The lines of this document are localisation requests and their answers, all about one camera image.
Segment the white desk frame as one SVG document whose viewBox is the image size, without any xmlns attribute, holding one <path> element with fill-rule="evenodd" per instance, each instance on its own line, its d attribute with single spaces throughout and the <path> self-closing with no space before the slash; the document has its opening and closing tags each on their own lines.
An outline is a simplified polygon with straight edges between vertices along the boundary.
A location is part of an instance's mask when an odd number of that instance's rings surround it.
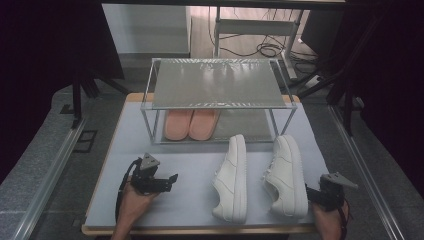
<svg viewBox="0 0 424 240">
<path fill-rule="evenodd" d="M 295 81 L 298 77 L 290 56 L 303 13 L 304 11 L 300 10 L 293 21 L 225 19 L 221 17 L 220 7 L 217 7 L 214 27 L 213 56 L 215 58 L 219 56 L 219 37 L 221 34 L 284 36 L 287 37 L 288 40 L 285 43 L 285 48 L 281 53 L 281 57 L 289 78 Z"/>
</svg>

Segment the white cabinet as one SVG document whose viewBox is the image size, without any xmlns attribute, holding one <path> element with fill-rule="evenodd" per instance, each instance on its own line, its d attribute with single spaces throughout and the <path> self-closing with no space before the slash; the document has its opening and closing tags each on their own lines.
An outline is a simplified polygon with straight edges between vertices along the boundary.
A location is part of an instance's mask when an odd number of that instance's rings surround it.
<svg viewBox="0 0 424 240">
<path fill-rule="evenodd" d="M 119 54 L 189 54 L 190 8 L 186 6 L 103 4 Z"/>
</svg>

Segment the aluminium rail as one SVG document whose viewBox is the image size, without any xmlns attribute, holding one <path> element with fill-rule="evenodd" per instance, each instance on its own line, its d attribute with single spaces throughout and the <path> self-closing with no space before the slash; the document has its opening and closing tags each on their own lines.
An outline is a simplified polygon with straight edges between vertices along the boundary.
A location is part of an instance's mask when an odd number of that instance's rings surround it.
<svg viewBox="0 0 424 240">
<path fill-rule="evenodd" d="M 342 122 L 342 114 L 335 106 L 328 107 L 329 113 L 332 116 L 337 129 L 345 143 L 351 159 L 355 164 L 360 178 L 367 190 L 367 193 L 382 221 L 382 224 L 390 238 L 390 240 L 405 240 L 398 221 L 393 215 L 386 199 L 383 197 L 379 187 L 377 186 L 368 166 L 360 152 L 354 138 L 349 135 Z"/>
<path fill-rule="evenodd" d="M 82 117 L 69 130 L 12 235 L 12 240 L 29 240 L 86 123 L 87 118 Z"/>
</svg>

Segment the dark monitor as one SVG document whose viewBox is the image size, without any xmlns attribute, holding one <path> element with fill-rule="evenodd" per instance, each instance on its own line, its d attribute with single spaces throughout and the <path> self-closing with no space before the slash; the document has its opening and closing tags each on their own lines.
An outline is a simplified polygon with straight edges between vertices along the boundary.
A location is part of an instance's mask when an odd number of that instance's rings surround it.
<svg viewBox="0 0 424 240">
<path fill-rule="evenodd" d="M 311 10 L 301 40 L 318 56 L 320 63 L 329 62 L 340 48 L 340 28 L 344 13 Z"/>
</svg>

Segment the person's left hand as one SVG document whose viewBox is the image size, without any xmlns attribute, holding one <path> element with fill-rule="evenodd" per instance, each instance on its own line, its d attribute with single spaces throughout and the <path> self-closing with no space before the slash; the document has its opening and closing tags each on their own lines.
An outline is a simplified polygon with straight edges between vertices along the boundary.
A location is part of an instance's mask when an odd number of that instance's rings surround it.
<svg viewBox="0 0 424 240">
<path fill-rule="evenodd" d="M 131 227 L 148 209 L 158 193 L 141 194 L 131 184 L 124 188 L 116 227 Z"/>
</svg>

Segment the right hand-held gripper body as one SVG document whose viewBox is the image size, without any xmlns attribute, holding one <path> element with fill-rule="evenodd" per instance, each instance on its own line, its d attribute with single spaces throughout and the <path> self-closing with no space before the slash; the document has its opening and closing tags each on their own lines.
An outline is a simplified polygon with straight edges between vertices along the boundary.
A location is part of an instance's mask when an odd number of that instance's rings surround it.
<svg viewBox="0 0 424 240">
<path fill-rule="evenodd" d="M 321 206 L 326 211 L 332 211 L 343 206 L 345 187 L 358 188 L 356 183 L 353 183 L 339 172 L 323 174 L 320 177 L 319 184 L 320 192 L 324 195 L 324 202 L 321 203 Z"/>
</svg>

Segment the white sneaker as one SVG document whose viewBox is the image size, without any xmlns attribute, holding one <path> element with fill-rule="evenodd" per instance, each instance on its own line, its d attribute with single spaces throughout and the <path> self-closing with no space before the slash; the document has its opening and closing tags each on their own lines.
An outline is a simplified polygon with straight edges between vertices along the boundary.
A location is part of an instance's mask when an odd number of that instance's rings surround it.
<svg viewBox="0 0 424 240">
<path fill-rule="evenodd" d="M 300 150 L 290 135 L 274 141 L 273 159 L 264 173 L 264 186 L 272 199 L 270 211 L 281 216 L 304 218 L 308 199 Z"/>
<path fill-rule="evenodd" d="M 212 215 L 223 221 L 244 224 L 247 218 L 247 152 L 244 136 L 232 136 L 228 151 L 213 179 L 219 203 Z"/>
</svg>

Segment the pink slipper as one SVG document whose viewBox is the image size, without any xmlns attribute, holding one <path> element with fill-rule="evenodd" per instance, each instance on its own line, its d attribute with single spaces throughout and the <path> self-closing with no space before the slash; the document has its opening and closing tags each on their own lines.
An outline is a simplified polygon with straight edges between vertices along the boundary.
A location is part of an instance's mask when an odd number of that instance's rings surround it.
<svg viewBox="0 0 424 240">
<path fill-rule="evenodd" d="M 218 110 L 195 110 L 190 123 L 189 136 L 198 141 L 208 140 L 215 130 L 218 118 Z"/>
<path fill-rule="evenodd" d="M 192 110 L 169 110 L 165 119 L 164 135 L 172 141 L 187 137 L 192 118 Z"/>
</svg>

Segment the white power strip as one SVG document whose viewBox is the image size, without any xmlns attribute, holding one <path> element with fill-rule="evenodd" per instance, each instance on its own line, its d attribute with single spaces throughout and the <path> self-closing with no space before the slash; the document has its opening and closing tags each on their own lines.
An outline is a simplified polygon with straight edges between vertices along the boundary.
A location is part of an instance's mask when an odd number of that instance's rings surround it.
<svg viewBox="0 0 424 240">
<path fill-rule="evenodd" d="M 319 75 L 313 76 L 306 84 L 306 88 L 311 88 L 322 81 L 322 78 Z"/>
</svg>

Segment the dark curtain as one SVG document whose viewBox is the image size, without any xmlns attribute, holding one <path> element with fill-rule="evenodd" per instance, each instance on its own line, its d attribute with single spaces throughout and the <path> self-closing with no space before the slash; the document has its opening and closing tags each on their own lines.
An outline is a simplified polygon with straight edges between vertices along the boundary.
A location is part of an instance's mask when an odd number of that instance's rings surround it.
<svg viewBox="0 0 424 240">
<path fill-rule="evenodd" d="M 0 183 L 76 78 L 121 79 L 101 0 L 0 0 Z"/>
<path fill-rule="evenodd" d="M 363 120 L 424 198 L 424 0 L 389 0 L 354 76 Z"/>
</svg>

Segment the black metal stand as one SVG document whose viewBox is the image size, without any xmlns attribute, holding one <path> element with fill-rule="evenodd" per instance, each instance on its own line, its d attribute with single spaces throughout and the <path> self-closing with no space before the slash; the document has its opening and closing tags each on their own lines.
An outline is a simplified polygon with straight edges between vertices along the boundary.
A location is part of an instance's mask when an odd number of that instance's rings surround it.
<svg viewBox="0 0 424 240">
<path fill-rule="evenodd" d="M 76 129 L 82 122 L 81 91 L 84 91 L 88 98 L 93 99 L 97 98 L 100 94 L 100 90 L 95 83 L 96 79 L 99 79 L 124 95 L 128 95 L 130 93 L 128 88 L 122 86 L 113 78 L 107 77 L 93 69 L 73 68 L 71 70 L 66 70 L 64 75 L 72 86 L 72 129 Z"/>
<path fill-rule="evenodd" d="M 361 26 L 359 26 L 346 43 L 346 46 L 353 46 L 350 54 L 345 59 L 335 57 L 342 63 L 342 66 L 338 69 L 338 71 L 332 75 L 328 75 L 326 78 L 311 88 L 301 91 L 297 94 L 300 99 L 303 99 L 331 85 L 332 88 L 327 94 L 326 102 L 330 106 L 335 106 L 340 102 L 341 99 L 344 99 L 342 110 L 342 126 L 349 135 L 351 135 L 351 115 L 353 111 L 353 85 L 355 78 L 355 66 L 357 65 L 363 49 L 366 47 L 367 42 L 372 37 L 373 32 L 375 31 L 379 22 L 380 19 L 378 17 L 372 16 L 369 20 L 365 21 Z M 329 59 L 329 61 L 333 61 L 335 58 L 332 57 Z"/>
</svg>

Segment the two-tier metal shoe rack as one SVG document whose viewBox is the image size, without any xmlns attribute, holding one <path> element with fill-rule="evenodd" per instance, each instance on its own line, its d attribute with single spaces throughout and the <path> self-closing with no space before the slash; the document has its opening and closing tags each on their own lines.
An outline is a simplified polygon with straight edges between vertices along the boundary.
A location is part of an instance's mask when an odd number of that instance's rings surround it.
<svg viewBox="0 0 424 240">
<path fill-rule="evenodd" d="M 173 142 L 165 135 L 171 110 L 216 111 L 210 142 L 242 134 L 268 143 L 286 132 L 297 105 L 276 59 L 156 58 L 140 110 L 155 144 Z"/>
</svg>

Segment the person's right hand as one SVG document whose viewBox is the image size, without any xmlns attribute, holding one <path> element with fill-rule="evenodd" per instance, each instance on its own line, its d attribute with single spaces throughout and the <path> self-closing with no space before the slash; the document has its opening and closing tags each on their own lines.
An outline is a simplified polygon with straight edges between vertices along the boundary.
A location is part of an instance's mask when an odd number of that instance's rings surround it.
<svg viewBox="0 0 424 240">
<path fill-rule="evenodd" d="M 318 204 L 312 204 L 315 216 L 315 226 L 321 240 L 344 240 L 347 234 L 347 223 L 349 219 L 349 205 L 344 202 L 339 210 L 324 211 Z"/>
</svg>

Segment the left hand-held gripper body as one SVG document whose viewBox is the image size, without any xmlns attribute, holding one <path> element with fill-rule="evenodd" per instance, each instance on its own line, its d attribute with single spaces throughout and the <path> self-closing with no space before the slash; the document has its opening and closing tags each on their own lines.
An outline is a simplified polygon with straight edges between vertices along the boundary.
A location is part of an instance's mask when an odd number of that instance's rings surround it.
<svg viewBox="0 0 424 240">
<path fill-rule="evenodd" d="M 168 179 L 156 179 L 155 173 L 160 162 L 146 153 L 139 159 L 132 173 L 131 185 L 142 194 L 161 193 L 169 184 Z"/>
</svg>

